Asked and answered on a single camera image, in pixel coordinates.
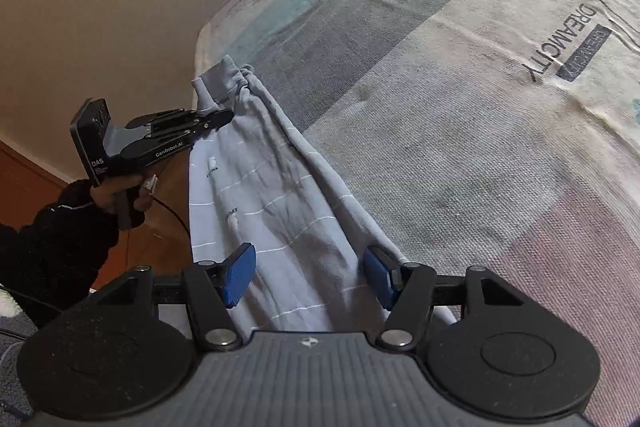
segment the printed logo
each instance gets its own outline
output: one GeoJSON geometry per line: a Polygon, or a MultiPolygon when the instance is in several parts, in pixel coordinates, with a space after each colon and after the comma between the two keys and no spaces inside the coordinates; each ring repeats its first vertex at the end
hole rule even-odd
{"type": "MultiPolygon", "coordinates": [[[[536,73],[543,74],[546,72],[546,70],[548,70],[549,66],[554,61],[556,63],[558,62],[558,60],[555,59],[559,58],[562,55],[567,47],[567,44],[571,44],[572,42],[574,42],[574,38],[577,37],[578,34],[585,29],[586,25],[591,22],[596,13],[598,13],[598,11],[595,8],[582,3],[580,4],[580,6],[578,6],[578,9],[575,11],[575,13],[569,14],[569,16],[564,20],[562,28],[558,28],[556,31],[554,31],[545,42],[540,44],[540,48],[536,50],[536,53],[529,57],[531,62],[535,62],[536,65],[532,67],[524,63],[522,64],[525,68],[527,68],[527,71],[529,71],[531,80],[533,80],[534,82],[537,81],[538,78],[536,77],[536,73]]],[[[585,42],[589,41],[590,44],[587,44],[586,47],[593,48],[593,43],[597,39],[598,37],[593,37],[591,34],[588,35],[585,39],[585,42]]],[[[602,44],[604,44],[605,40],[606,38],[602,39],[602,42],[600,42],[598,48],[593,52],[593,55],[595,55],[602,44]]],[[[577,77],[584,71],[584,68],[591,61],[593,55],[591,55],[589,60],[584,63],[584,67],[571,80],[569,80],[571,75],[568,73],[563,72],[562,75],[564,76],[561,76],[560,74],[558,74],[558,76],[563,80],[573,82],[575,80],[575,77],[577,77]]],[[[571,68],[572,71],[577,71],[576,66],[578,61],[580,61],[581,59],[572,55],[571,57],[569,57],[567,62],[571,61],[572,58],[575,59],[575,62],[569,64],[569,68],[571,68]]]]}
{"type": "Polygon", "coordinates": [[[182,146],[182,142],[178,142],[177,144],[172,145],[171,147],[167,147],[166,149],[164,149],[164,150],[162,150],[160,152],[157,152],[156,153],[156,158],[159,158],[160,156],[163,156],[163,155],[167,154],[168,152],[175,151],[176,149],[178,149],[178,147],[181,147],[181,146],[182,146]]]}
{"type": "Polygon", "coordinates": [[[587,35],[582,44],[578,46],[576,51],[571,54],[564,65],[560,66],[556,76],[566,80],[567,82],[573,82],[578,75],[584,71],[591,59],[596,55],[602,45],[607,41],[611,35],[611,30],[605,28],[599,24],[591,30],[591,33],[587,35]]]}
{"type": "Polygon", "coordinates": [[[312,347],[314,347],[319,342],[320,341],[318,339],[316,339],[315,337],[307,337],[306,339],[302,339],[300,344],[302,344],[303,346],[306,346],[309,349],[311,349],[312,347]]]}

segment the black circular pad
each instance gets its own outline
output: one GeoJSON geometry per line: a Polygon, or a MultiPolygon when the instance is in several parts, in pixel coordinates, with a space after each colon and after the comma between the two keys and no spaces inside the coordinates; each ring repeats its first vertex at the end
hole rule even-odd
{"type": "Polygon", "coordinates": [[[24,344],[18,377],[36,409],[73,420],[113,419],[180,386],[191,367],[190,343],[127,308],[67,312],[24,344]]]}
{"type": "Polygon", "coordinates": [[[582,410],[600,376],[594,347],[542,307],[485,310],[449,326],[428,347],[428,370],[447,395],[500,421],[582,410]]]}

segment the cable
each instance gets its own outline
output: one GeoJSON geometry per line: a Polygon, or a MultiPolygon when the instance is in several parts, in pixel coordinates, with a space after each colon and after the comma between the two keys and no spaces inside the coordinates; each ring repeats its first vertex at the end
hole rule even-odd
{"type": "Polygon", "coordinates": [[[60,308],[56,308],[53,304],[49,304],[43,301],[40,301],[38,299],[36,299],[35,297],[31,297],[31,295],[27,295],[26,293],[22,293],[22,292],[18,292],[18,290],[14,290],[12,288],[9,288],[7,286],[5,286],[4,284],[0,284],[0,290],[4,290],[7,293],[11,293],[11,294],[16,294],[19,295],[20,297],[24,297],[25,299],[29,299],[30,301],[33,301],[37,304],[41,304],[43,306],[46,306],[47,308],[51,308],[52,310],[57,311],[58,313],[62,313],[62,310],[60,308]]]}
{"type": "MultiPolygon", "coordinates": [[[[0,357],[0,371],[2,370],[2,364],[4,363],[4,360],[6,359],[6,357],[9,355],[9,352],[14,348],[14,346],[20,346],[21,344],[24,344],[24,343],[22,342],[13,343],[4,350],[2,357],[0,357]]],[[[20,409],[18,409],[17,407],[14,407],[13,405],[11,405],[10,403],[8,403],[3,399],[0,399],[0,409],[4,410],[4,412],[9,413],[12,416],[15,416],[18,420],[21,420],[21,421],[27,421],[31,417],[29,414],[22,412],[20,409]]]]}
{"type": "Polygon", "coordinates": [[[124,262],[125,263],[124,266],[127,270],[129,269],[129,238],[130,237],[131,237],[131,231],[127,230],[127,248],[125,249],[126,258],[124,262]]]}
{"type": "Polygon", "coordinates": [[[182,227],[184,228],[184,231],[187,233],[187,235],[189,236],[189,239],[191,239],[191,233],[189,232],[189,229],[187,227],[187,225],[185,225],[184,221],[182,220],[182,218],[180,216],[178,216],[178,214],[176,214],[175,210],[172,209],[168,204],[162,203],[162,201],[160,201],[158,198],[156,198],[154,196],[154,201],[156,203],[161,204],[162,206],[164,206],[164,208],[166,208],[169,212],[171,212],[172,214],[174,214],[174,216],[176,217],[176,219],[178,221],[180,221],[180,224],[182,225],[182,227]]]}
{"type": "Polygon", "coordinates": [[[20,409],[15,408],[10,403],[5,402],[5,400],[0,399],[0,409],[3,409],[5,412],[9,413],[11,416],[15,416],[18,420],[26,422],[31,418],[30,414],[22,412],[20,409]]]}
{"type": "Polygon", "coordinates": [[[6,335],[8,337],[13,337],[14,339],[18,339],[19,341],[25,341],[26,339],[28,339],[27,335],[23,335],[22,333],[18,333],[17,331],[5,330],[4,328],[0,328],[0,334],[6,335]]]}
{"type": "Polygon", "coordinates": [[[21,346],[22,344],[24,344],[24,342],[16,342],[10,344],[9,347],[4,350],[2,357],[0,357],[0,371],[2,371],[2,364],[4,363],[4,359],[9,355],[9,352],[14,349],[14,346],[21,346]]]}

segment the bedsheet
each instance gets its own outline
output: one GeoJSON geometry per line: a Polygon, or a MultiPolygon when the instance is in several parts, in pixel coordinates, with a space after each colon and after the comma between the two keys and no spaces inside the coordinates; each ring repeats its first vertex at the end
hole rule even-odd
{"type": "Polygon", "coordinates": [[[196,74],[252,64],[401,255],[490,266],[590,338],[588,416],[623,426],[640,413],[639,1],[231,0],[196,74]]]}

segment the blue gripper pad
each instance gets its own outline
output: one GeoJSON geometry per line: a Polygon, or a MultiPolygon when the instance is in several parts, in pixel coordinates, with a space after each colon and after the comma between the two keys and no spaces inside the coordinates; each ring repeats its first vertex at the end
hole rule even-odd
{"type": "Polygon", "coordinates": [[[387,311],[391,311],[396,300],[398,291],[391,286],[390,270],[367,248],[363,257],[364,275],[380,305],[387,311]]]}
{"type": "Polygon", "coordinates": [[[227,308],[233,308],[249,286],[255,275],[255,247],[242,243],[240,247],[222,263],[226,267],[226,277],[222,286],[222,300],[227,308]]]}

